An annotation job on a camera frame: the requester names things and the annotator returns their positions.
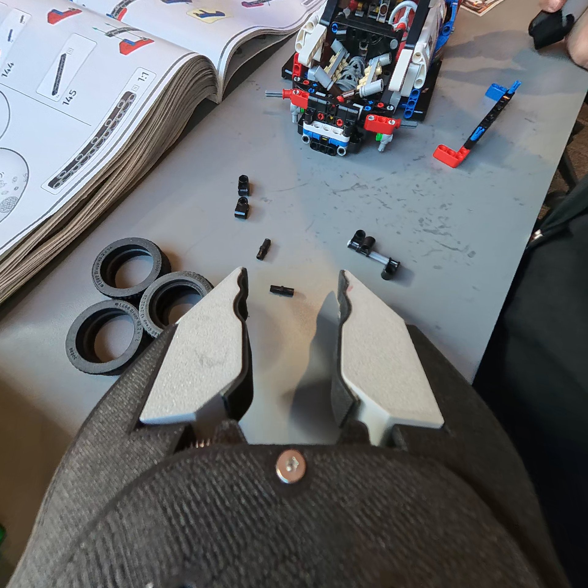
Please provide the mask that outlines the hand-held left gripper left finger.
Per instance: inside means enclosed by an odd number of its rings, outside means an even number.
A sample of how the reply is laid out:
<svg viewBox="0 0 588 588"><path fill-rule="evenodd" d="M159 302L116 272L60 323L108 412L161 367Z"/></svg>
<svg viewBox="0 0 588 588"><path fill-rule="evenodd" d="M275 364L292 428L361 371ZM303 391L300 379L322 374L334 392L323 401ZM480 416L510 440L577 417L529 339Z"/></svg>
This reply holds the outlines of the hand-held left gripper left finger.
<svg viewBox="0 0 588 588"><path fill-rule="evenodd" d="M247 332L248 275L236 268L173 325L139 420L197 422L214 404L240 421L254 398Z"/></svg>

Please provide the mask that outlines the grey axle with black connectors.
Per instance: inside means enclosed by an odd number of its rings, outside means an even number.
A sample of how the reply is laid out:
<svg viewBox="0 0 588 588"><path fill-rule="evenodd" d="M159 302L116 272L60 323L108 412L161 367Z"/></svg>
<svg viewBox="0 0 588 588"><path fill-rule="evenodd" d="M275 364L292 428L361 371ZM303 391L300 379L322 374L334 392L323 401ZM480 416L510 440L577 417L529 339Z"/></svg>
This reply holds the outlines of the grey axle with black connectors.
<svg viewBox="0 0 588 588"><path fill-rule="evenodd" d="M398 269L401 267L401 263L389 256L384 256L374 250L376 240L372 236L367 236L365 231L357 230L354 236L348 241L347 247L358 254L363 255L373 261L376 261L383 265L381 272L382 279L391 281Z"/></svg>

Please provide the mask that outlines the person's black jacket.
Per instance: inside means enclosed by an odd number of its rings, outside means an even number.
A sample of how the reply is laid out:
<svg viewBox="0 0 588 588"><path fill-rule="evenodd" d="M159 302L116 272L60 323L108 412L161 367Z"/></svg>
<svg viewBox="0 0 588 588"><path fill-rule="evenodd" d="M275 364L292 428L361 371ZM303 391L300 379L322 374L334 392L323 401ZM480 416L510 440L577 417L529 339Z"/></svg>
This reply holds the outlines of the person's black jacket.
<svg viewBox="0 0 588 588"><path fill-rule="evenodd" d="M587 175L537 226L474 379L587 587Z"/></svg>

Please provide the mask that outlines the black beam with red elbow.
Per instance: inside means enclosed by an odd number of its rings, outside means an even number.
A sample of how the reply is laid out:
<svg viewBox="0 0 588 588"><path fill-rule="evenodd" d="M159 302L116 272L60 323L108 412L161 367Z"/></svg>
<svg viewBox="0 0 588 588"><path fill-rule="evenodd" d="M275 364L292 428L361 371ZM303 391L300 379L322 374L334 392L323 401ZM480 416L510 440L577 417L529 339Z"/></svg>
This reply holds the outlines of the black beam with red elbow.
<svg viewBox="0 0 588 588"><path fill-rule="evenodd" d="M494 121L496 121L506 105L511 101L521 83L520 80L516 80L509 88L499 84L491 84L484 95L494 101L494 106L470 134L463 146L459 151L453 151L445 145L438 145L433 153L433 157L451 168L458 167Z"/></svg>

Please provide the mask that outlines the person's right hand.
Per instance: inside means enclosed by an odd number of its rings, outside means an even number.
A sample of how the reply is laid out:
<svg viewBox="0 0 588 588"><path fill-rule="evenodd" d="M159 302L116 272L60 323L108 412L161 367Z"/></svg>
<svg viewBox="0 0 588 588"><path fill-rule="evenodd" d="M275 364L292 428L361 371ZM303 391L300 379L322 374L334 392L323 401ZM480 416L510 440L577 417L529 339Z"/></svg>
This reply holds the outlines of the person's right hand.
<svg viewBox="0 0 588 588"><path fill-rule="evenodd" d="M588 60L587 19L588 13L585 10L566 38L566 47L570 59L585 70L587 70Z"/></svg>

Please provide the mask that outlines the toy brick race car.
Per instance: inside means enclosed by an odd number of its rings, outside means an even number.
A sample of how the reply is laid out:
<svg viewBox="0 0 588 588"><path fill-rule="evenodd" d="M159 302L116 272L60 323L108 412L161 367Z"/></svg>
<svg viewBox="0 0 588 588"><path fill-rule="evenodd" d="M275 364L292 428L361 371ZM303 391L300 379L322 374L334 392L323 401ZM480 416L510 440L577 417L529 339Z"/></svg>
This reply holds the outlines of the toy brick race car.
<svg viewBox="0 0 588 588"><path fill-rule="evenodd" d="M296 37L282 70L303 143L330 156L379 152L424 121L461 1L325 1Z"/></svg>

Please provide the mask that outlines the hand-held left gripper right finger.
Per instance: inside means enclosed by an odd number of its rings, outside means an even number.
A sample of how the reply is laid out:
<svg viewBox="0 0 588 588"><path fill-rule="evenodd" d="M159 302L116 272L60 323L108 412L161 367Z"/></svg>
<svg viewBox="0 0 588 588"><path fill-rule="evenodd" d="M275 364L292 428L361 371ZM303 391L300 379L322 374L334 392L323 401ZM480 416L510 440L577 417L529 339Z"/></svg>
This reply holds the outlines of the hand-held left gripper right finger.
<svg viewBox="0 0 588 588"><path fill-rule="evenodd" d="M405 321L347 270L339 272L337 301L331 390L337 425L362 422L375 446L395 425L441 429L445 421Z"/></svg>

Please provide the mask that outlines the black toy tyre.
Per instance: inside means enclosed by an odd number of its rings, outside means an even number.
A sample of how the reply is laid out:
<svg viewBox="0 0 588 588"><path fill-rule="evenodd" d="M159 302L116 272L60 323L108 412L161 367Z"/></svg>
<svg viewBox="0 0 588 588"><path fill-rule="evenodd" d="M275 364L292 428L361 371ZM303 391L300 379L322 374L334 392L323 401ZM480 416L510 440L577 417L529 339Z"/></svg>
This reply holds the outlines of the black toy tyre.
<svg viewBox="0 0 588 588"><path fill-rule="evenodd" d="M156 339L170 324L174 306L188 298L203 298L214 288L204 276L190 271L171 272L158 277L143 292L139 318L145 332Z"/></svg>
<svg viewBox="0 0 588 588"><path fill-rule="evenodd" d="M138 256L149 256L152 268L140 283L127 288L116 286L118 269L128 260ZM108 298L136 303L143 292L159 277L171 272L171 263L166 254L148 239L131 237L116 240L103 248L92 266L92 279L96 289Z"/></svg>
<svg viewBox="0 0 588 588"><path fill-rule="evenodd" d="M126 316L131 320L134 334L121 356L102 362L95 350L96 337L100 328L117 316ZM88 307L73 321L66 336L65 350L70 363L78 371L117 376L141 354L151 340L134 305L124 300L108 299Z"/></svg>

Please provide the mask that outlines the open instruction book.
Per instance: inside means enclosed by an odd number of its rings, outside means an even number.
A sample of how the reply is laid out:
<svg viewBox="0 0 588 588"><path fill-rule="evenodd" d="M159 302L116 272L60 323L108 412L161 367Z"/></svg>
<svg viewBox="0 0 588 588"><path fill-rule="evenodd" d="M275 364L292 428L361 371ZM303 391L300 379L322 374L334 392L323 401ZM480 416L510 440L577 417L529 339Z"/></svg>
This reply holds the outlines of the open instruction book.
<svg viewBox="0 0 588 588"><path fill-rule="evenodd" d="M1 303L322 1L1 1Z"/></svg>

